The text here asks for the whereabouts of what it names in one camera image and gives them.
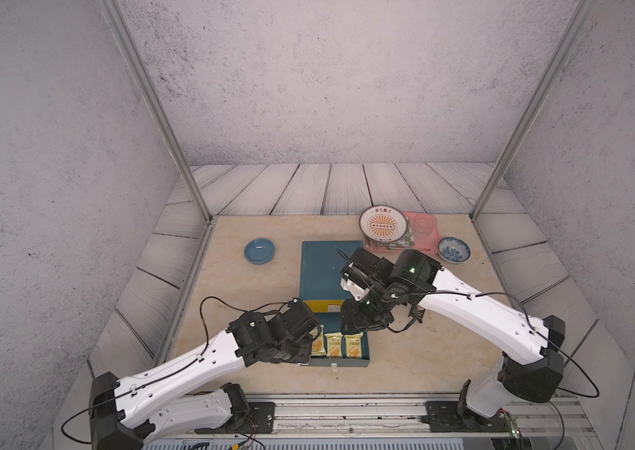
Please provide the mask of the yellow top drawer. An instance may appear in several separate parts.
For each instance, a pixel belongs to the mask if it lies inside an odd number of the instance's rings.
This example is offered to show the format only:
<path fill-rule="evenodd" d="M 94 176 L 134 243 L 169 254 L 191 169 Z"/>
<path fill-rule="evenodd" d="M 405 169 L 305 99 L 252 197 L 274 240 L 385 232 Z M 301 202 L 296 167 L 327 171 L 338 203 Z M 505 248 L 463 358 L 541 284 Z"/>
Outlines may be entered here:
<path fill-rule="evenodd" d="M 314 313 L 339 313 L 344 300 L 304 300 Z"/>

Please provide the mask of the pale yellow cookie packet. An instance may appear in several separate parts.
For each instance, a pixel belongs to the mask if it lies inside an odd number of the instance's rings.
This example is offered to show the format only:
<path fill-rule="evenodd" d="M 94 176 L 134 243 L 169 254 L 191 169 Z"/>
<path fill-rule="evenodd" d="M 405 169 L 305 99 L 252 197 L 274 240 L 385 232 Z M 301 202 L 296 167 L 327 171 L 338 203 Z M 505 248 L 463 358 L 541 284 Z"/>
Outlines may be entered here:
<path fill-rule="evenodd" d="M 325 345 L 325 337 L 323 333 L 312 342 L 311 356 L 321 357 L 326 356 L 327 350 Z"/>
<path fill-rule="evenodd" d="M 362 359 L 362 338 L 363 334 L 344 335 L 345 356 L 352 359 Z"/>
<path fill-rule="evenodd" d="M 341 333 L 330 333 L 326 335 L 326 351 L 329 358 L 343 357 L 343 339 Z"/>

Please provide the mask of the teal drawer cabinet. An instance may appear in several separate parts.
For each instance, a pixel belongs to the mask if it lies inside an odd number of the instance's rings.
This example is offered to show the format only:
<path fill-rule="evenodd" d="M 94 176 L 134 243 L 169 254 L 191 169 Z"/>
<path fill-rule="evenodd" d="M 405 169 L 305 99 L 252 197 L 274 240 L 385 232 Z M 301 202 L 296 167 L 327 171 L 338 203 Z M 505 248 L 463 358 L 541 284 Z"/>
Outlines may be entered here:
<path fill-rule="evenodd" d="M 346 300 L 352 297 L 341 285 L 345 261 L 362 242 L 303 241 L 300 263 L 301 300 Z"/>

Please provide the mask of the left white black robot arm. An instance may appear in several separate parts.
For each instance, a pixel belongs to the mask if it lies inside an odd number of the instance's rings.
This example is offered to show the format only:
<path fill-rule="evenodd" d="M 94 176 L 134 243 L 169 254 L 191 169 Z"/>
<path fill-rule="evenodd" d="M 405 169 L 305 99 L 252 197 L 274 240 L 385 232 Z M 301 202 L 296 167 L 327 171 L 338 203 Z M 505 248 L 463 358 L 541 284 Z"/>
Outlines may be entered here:
<path fill-rule="evenodd" d="M 197 389 L 256 363 L 306 364 L 321 326 L 300 299 L 278 309 L 242 311 L 204 344 L 136 375 L 112 372 L 97 377 L 85 444 L 93 449 L 140 449 L 158 438 L 184 431 L 241 431 L 252 419 L 238 384 L 206 394 Z"/>

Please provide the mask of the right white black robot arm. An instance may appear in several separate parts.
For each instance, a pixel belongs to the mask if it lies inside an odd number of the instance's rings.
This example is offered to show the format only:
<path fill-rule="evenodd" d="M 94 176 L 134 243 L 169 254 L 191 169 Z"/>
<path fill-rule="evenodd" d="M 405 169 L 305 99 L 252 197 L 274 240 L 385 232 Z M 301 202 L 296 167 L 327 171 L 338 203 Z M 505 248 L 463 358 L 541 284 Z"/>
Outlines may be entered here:
<path fill-rule="evenodd" d="M 464 384 L 458 416 L 488 419 L 517 400 L 548 403 L 562 383 L 563 320 L 508 307 L 420 251 L 405 250 L 390 262 L 356 249 L 345 262 L 340 285 L 350 294 L 341 307 L 345 335 L 388 329 L 393 309 L 407 306 L 413 322 L 427 311 L 439 313 L 501 350 L 493 369 Z"/>

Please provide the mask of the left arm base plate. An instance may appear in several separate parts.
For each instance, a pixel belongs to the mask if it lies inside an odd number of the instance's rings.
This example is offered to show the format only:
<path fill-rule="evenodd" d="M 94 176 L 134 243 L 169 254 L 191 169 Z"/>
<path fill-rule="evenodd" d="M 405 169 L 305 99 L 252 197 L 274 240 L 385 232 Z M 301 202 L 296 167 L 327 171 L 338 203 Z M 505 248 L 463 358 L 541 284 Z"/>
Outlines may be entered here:
<path fill-rule="evenodd" d="M 232 416 L 222 425 L 222 433 L 270 434 L 273 431 L 276 404 L 248 402 L 232 408 Z"/>

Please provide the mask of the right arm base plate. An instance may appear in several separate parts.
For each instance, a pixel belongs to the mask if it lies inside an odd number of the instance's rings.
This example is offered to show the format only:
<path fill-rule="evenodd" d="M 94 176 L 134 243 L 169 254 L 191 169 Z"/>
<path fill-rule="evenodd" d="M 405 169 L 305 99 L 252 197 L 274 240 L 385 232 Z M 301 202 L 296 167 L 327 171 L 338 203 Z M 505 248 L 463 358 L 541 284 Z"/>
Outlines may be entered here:
<path fill-rule="evenodd" d="M 427 401 L 425 415 L 420 421 L 426 424 L 431 432 L 441 433 L 511 433 L 509 420 L 498 414 L 484 418 L 465 410 L 459 412 L 457 401 Z"/>

